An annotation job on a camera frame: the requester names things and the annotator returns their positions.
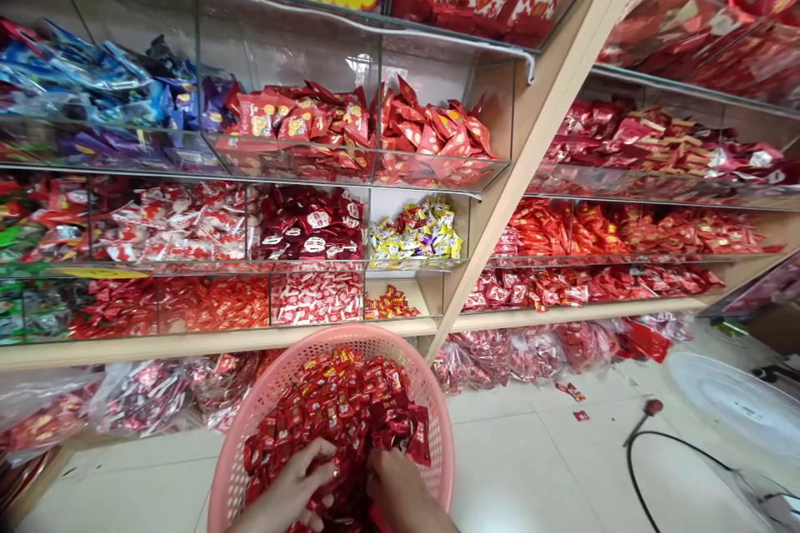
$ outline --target white floor tile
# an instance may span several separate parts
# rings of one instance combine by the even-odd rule
[[[534,414],[453,427],[452,517],[462,533],[603,533]]]
[[[75,452],[62,469],[59,479],[77,479],[91,475],[101,464],[103,453],[107,449],[102,446]]]
[[[467,388],[457,396],[447,397],[450,420],[455,424],[533,412],[531,387],[528,383],[509,381],[507,386],[491,390]]]
[[[224,441],[216,431],[197,429],[108,446],[94,473],[216,458]]]
[[[194,528],[194,533],[206,533],[206,529],[208,528],[208,498],[210,496],[211,491],[209,491],[208,496],[206,496],[206,503],[202,505],[200,518],[197,519],[197,526]]]
[[[55,483],[18,533],[193,533],[217,461],[183,462]]]
[[[606,531],[641,533],[651,526],[630,482],[622,445],[642,414],[643,399],[589,406],[589,421],[570,409],[540,414]],[[657,416],[646,429],[675,435]],[[642,493],[662,531],[769,531],[695,452],[644,436],[633,453]]]

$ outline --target store shelf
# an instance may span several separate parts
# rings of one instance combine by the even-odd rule
[[[800,212],[800,193],[795,186],[757,185],[571,164],[539,165],[525,195]]]
[[[499,312],[474,312],[460,315],[452,331],[476,331],[517,326],[552,325],[559,322],[592,321],[595,319],[637,316],[653,312],[700,311],[706,303],[695,297],[665,298],[587,304],[581,307],[551,308],[547,312],[533,309]]]
[[[384,321],[378,324],[402,337],[434,335],[437,330],[436,322],[432,318]],[[8,346],[0,348],[0,371],[22,371],[31,368],[79,366],[281,348],[291,346],[305,336],[321,331],[327,326]]]
[[[752,254],[607,254],[567,257],[491,257],[486,268],[607,267],[621,264],[708,264],[785,257],[782,252]]]

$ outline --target bag of candy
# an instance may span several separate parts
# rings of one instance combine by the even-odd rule
[[[576,373],[608,368],[619,349],[616,334],[599,321],[560,323],[556,333],[567,363]]]
[[[0,379],[0,431],[7,461],[18,466],[83,430],[103,372],[58,368]]]
[[[528,327],[510,333],[511,372],[528,383],[557,382],[567,366],[561,342],[550,326]]]
[[[148,437],[176,424],[191,393],[179,360],[116,362],[89,403],[89,420],[101,434]]]
[[[472,362],[467,352],[453,341],[445,341],[436,360],[433,372],[446,394],[461,393],[469,381],[469,365]]]
[[[467,350],[480,371],[485,372],[494,382],[508,385],[511,376],[511,340],[505,329],[486,329],[453,333],[453,341]],[[470,371],[470,383],[483,389],[488,382],[478,369]]]

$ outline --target plastic bag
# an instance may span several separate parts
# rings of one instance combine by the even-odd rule
[[[471,362],[472,359],[461,346],[453,341],[445,341],[433,361],[433,372],[442,391],[451,395],[461,393],[469,380]]]
[[[610,366],[619,349],[614,332],[598,321],[560,323],[556,333],[567,363],[576,373]]]
[[[529,327],[510,333],[511,373],[528,383],[557,382],[567,366],[558,336],[550,326]]]
[[[0,376],[0,433],[10,430],[60,396],[98,383],[103,373],[83,368],[54,368]]]
[[[11,466],[24,464],[82,431],[88,424],[88,402],[103,378],[101,371],[85,369],[47,369],[24,375],[32,379],[2,379],[0,411],[8,426],[2,441]],[[40,378],[47,375],[53,379]]]
[[[180,361],[118,362],[106,366],[89,419],[101,434],[148,437],[171,427],[189,399]]]
[[[238,352],[187,358],[183,363],[189,385],[204,416],[235,404],[250,389],[262,353]]]
[[[477,366],[496,383],[502,386],[508,385],[508,378],[511,376],[512,350],[508,330],[465,331],[464,333],[453,333],[451,339],[464,347]],[[479,380],[480,388],[484,389],[483,377],[474,369],[471,371],[470,383],[473,383],[473,374],[475,379]]]
[[[633,321],[657,331],[671,341],[692,341],[694,315],[691,312],[658,312],[656,314],[635,316]]]

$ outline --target tile floor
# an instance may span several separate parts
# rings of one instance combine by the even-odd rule
[[[706,327],[696,334],[673,351],[742,369],[776,358],[752,339],[731,342]],[[462,533],[651,531],[622,448],[648,396],[660,398],[665,408],[646,429],[681,436],[732,466],[756,467],[800,491],[798,469],[696,413],[663,367],[625,362],[569,380],[585,402],[517,382],[448,399],[457,456],[452,517]],[[578,410],[589,420],[578,422]],[[218,434],[192,431],[80,452],[18,531],[205,533],[222,442]],[[683,446],[643,437],[634,465],[663,533],[771,530],[737,498],[731,481]]]

